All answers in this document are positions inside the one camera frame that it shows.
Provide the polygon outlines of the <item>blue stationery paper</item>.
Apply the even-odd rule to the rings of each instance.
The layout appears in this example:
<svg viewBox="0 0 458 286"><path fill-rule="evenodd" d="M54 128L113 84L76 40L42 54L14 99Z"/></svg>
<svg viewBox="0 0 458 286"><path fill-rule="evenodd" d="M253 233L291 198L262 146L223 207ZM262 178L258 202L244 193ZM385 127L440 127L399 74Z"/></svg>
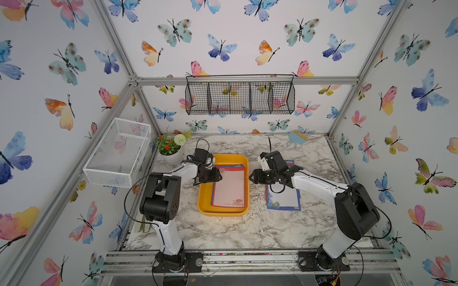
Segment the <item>blue stationery paper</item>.
<svg viewBox="0 0 458 286"><path fill-rule="evenodd" d="M300 190L285 187L283 192L282 185L275 184L265 186L265 201L267 209L279 211L301 211L301 194Z"/></svg>

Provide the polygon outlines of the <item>red stationery paper bottom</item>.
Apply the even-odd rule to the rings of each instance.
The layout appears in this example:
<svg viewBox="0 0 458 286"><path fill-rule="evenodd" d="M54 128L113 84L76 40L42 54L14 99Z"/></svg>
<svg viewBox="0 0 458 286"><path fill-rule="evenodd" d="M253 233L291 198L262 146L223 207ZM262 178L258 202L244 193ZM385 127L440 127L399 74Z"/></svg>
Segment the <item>red stationery paper bottom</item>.
<svg viewBox="0 0 458 286"><path fill-rule="evenodd" d="M245 207L245 171L242 164L217 166L222 180L214 182L211 206Z"/></svg>

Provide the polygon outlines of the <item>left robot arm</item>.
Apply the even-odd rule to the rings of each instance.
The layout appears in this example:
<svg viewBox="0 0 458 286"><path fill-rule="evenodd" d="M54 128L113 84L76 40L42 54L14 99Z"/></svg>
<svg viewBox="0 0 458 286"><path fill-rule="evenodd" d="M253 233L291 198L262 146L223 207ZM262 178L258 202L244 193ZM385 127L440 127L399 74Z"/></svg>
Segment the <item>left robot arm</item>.
<svg viewBox="0 0 458 286"><path fill-rule="evenodd" d="M178 272L185 268L184 242L174 220L180 206L181 186L188 181L194 185L221 181L223 177L214 163L215 157L208 150L196 148L172 171L152 172L148 176L139 211L153 225L161 242L154 270Z"/></svg>

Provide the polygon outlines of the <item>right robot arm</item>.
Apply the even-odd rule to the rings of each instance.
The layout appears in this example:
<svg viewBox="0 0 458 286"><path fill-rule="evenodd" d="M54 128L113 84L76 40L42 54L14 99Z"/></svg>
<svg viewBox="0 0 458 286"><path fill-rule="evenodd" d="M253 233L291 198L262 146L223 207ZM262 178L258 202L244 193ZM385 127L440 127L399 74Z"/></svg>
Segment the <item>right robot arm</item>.
<svg viewBox="0 0 458 286"><path fill-rule="evenodd" d="M303 272L343 270L345 252L361 240L379 221L380 213L365 187L339 184L314 175L297 165L288 165L278 151L258 156L260 169L249 176L254 184L306 191L329 203L336 212L337 228L316 251L299 255Z"/></svg>

